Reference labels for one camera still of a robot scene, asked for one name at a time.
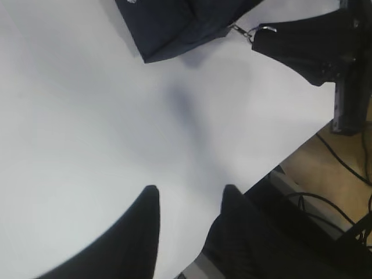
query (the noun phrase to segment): white tabletop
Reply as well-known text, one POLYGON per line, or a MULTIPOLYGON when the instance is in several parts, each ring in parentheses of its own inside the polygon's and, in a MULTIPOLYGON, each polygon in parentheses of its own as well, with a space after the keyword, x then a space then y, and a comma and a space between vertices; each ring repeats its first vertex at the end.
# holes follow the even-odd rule
MULTIPOLYGON (((240 23, 337 0, 266 0, 240 23)), ((332 118, 308 84, 231 33, 144 65, 113 0, 0 0, 0 278, 89 245, 144 186, 160 191, 155 278, 199 254, 226 183, 248 190, 332 118)))

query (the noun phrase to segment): black device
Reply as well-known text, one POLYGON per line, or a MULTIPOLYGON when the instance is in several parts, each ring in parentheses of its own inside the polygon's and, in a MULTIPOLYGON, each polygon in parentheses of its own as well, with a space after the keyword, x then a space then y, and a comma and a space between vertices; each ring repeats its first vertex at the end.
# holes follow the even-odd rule
POLYGON ((295 70, 315 86, 336 84, 331 131, 354 135, 365 126, 372 92, 372 2, 341 1, 326 15, 261 24, 252 49, 295 70))

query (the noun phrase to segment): white surface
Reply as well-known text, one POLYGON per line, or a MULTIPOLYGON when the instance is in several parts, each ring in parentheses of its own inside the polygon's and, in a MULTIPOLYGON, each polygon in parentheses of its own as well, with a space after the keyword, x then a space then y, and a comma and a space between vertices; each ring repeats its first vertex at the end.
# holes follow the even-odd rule
MULTIPOLYGON (((292 20, 336 0, 266 0, 292 20)), ((332 118, 312 87, 230 34, 144 65, 113 0, 0 0, 0 278, 27 279, 101 235, 156 184, 155 278, 199 254, 226 183, 248 190, 332 118)))

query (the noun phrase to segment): black fabric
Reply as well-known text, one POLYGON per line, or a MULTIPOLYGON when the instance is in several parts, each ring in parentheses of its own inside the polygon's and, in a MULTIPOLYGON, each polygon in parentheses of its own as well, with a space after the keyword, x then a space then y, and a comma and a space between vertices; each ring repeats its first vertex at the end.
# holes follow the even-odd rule
POLYGON ((262 0, 116 0, 145 63, 176 57, 215 38, 262 0))
POLYGON ((287 65, 316 86, 346 75, 362 47, 362 33, 346 9, 263 26, 276 32, 259 30, 252 49, 287 65))
POLYGON ((159 192, 147 186, 107 232, 40 279, 151 279, 159 230, 159 192))
POLYGON ((220 222, 228 279, 350 278, 278 231, 233 185, 224 191, 220 222))
POLYGON ((372 253, 364 245, 355 237, 335 241, 292 202, 283 201, 283 193, 269 179, 260 180, 245 196, 286 236, 326 258, 338 270, 359 279, 372 278, 372 253))

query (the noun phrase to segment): black cable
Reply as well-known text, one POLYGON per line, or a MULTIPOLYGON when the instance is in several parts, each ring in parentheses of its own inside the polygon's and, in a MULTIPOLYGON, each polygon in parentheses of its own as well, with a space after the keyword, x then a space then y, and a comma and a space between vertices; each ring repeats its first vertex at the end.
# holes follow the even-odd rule
POLYGON ((363 176, 361 176, 359 173, 355 172, 351 167, 349 167, 343 160, 341 160, 341 158, 336 154, 336 152, 334 152, 334 150, 332 149, 332 147, 330 147, 330 145, 324 140, 324 138, 322 138, 318 133, 316 134, 316 136, 318 137, 318 139, 320 139, 320 141, 325 145, 325 147, 329 150, 329 152, 331 152, 331 154, 333 155, 334 158, 336 158, 336 160, 344 167, 346 168, 349 172, 351 172, 354 176, 356 176, 358 179, 362 180, 364 183, 366 183, 367 185, 371 186, 372 187, 372 182, 371 181, 368 181, 367 179, 365 179, 363 176))
POLYGON ((303 196, 300 196, 299 199, 298 199, 298 208, 301 209, 302 208, 302 211, 305 215, 309 216, 309 217, 312 217, 312 218, 315 218, 319 221, 322 221, 323 223, 329 225, 330 227, 334 228, 335 230, 339 231, 341 234, 344 234, 345 232, 342 230, 342 228, 336 226, 335 224, 331 223, 330 221, 324 219, 324 218, 321 218, 315 214, 312 214, 310 212, 307 212, 306 211, 306 202, 305 202, 305 199, 303 196))
MULTIPOLYGON (((362 147, 364 150, 364 174, 366 176, 366 179, 371 182, 370 180, 370 174, 369 174, 369 153, 368 153, 368 148, 367 148, 367 143, 366 143, 366 130, 363 129, 362 131, 362 147)), ((368 200, 368 211, 369 213, 372 212, 372 195, 370 199, 368 200)))
POLYGON ((335 205, 333 202, 329 201, 328 199, 323 198, 322 196, 319 196, 319 195, 316 195, 316 194, 304 193, 304 192, 293 193, 293 194, 289 194, 289 195, 283 197, 281 202, 286 201, 287 199, 293 198, 295 196, 310 196, 312 198, 319 199, 319 200, 329 204, 334 209, 336 209, 338 211, 338 213, 342 215, 342 217, 344 217, 349 223, 351 223, 351 225, 355 225, 355 222, 353 220, 351 220, 350 217, 348 215, 346 215, 346 213, 343 212, 337 205, 335 205))

